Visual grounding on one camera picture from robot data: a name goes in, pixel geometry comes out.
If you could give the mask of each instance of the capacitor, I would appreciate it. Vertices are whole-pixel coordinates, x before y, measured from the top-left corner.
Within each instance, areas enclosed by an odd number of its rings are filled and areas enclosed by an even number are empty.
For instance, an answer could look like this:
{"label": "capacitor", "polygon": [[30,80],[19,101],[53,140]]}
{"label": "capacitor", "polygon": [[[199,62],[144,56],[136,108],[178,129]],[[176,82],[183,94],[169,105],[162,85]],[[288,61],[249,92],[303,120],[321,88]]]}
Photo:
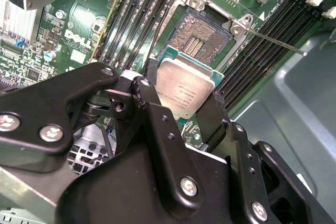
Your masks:
{"label": "capacitor", "polygon": [[54,51],[46,51],[43,53],[43,58],[46,62],[51,62],[53,59],[55,59],[56,53]]}
{"label": "capacitor", "polygon": [[56,18],[64,19],[64,18],[67,17],[67,14],[63,10],[58,10],[58,11],[56,11],[55,16],[56,16]]}

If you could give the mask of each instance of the connector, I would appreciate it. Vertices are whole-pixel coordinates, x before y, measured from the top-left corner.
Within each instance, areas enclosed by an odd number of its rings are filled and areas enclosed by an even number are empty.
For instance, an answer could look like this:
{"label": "connector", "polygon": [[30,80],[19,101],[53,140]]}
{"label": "connector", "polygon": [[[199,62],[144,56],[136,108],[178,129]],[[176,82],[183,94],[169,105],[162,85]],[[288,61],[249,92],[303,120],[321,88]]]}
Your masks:
{"label": "connector", "polygon": [[323,0],[306,0],[308,5],[319,6]]}
{"label": "connector", "polygon": [[323,17],[329,18],[329,19],[334,19],[336,18],[336,6],[331,7],[329,10],[326,12],[322,13]]}

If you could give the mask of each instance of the white label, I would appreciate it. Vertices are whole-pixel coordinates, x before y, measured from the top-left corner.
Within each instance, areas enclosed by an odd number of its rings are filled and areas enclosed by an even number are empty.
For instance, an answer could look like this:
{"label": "white label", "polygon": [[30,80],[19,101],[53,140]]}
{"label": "white label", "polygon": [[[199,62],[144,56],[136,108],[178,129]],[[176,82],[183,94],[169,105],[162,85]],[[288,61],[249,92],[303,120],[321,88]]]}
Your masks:
{"label": "white label", "polygon": [[84,61],[85,61],[85,57],[86,57],[85,54],[83,54],[82,52],[79,52],[79,51],[74,49],[74,50],[72,50],[70,60],[74,60],[78,63],[83,64]]}

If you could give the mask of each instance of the silver screw head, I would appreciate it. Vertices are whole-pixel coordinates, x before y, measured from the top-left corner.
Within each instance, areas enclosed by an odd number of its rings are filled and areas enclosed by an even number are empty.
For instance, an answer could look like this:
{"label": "silver screw head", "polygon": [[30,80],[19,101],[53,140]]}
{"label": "silver screw head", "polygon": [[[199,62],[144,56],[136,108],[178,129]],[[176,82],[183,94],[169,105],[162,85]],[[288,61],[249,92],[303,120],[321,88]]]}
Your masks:
{"label": "silver screw head", "polygon": [[54,125],[44,126],[40,130],[40,137],[46,142],[57,142],[63,137],[63,131]]}
{"label": "silver screw head", "polygon": [[233,30],[234,34],[239,34],[240,31],[241,31],[240,27],[235,27],[234,30]]}
{"label": "silver screw head", "polygon": [[151,84],[149,83],[149,81],[147,81],[146,79],[141,79],[140,82],[146,86],[150,86]]}
{"label": "silver screw head", "polygon": [[237,130],[239,130],[239,131],[244,131],[243,127],[241,127],[239,124],[236,124],[236,128],[237,128]]}
{"label": "silver screw head", "polygon": [[182,191],[188,196],[193,197],[197,194],[197,186],[195,182],[193,182],[189,178],[184,177],[181,179],[181,188],[182,188]]}
{"label": "silver screw head", "polygon": [[0,115],[0,131],[13,131],[20,126],[20,119],[14,115]]}
{"label": "silver screw head", "polygon": [[272,152],[272,148],[268,144],[264,144],[264,147],[268,152]]}
{"label": "silver screw head", "polygon": [[190,0],[189,4],[192,8],[198,8],[200,6],[200,0]]}
{"label": "silver screw head", "polygon": [[110,68],[103,68],[101,71],[104,74],[107,74],[108,76],[112,76],[113,75],[112,69],[110,69]]}
{"label": "silver screw head", "polygon": [[259,220],[266,221],[267,220],[267,213],[264,207],[258,203],[258,202],[253,202],[252,203],[252,209],[254,214],[257,216]]}

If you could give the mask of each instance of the heatsink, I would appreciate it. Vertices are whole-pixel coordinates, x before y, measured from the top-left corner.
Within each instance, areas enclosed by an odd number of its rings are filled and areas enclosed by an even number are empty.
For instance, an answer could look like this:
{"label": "heatsink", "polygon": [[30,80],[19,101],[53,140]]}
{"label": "heatsink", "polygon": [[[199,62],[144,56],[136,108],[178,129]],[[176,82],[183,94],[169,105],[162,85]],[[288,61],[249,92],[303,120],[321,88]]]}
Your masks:
{"label": "heatsink", "polygon": [[25,44],[33,43],[37,38],[42,11],[23,10],[9,0],[0,0],[0,33]]}

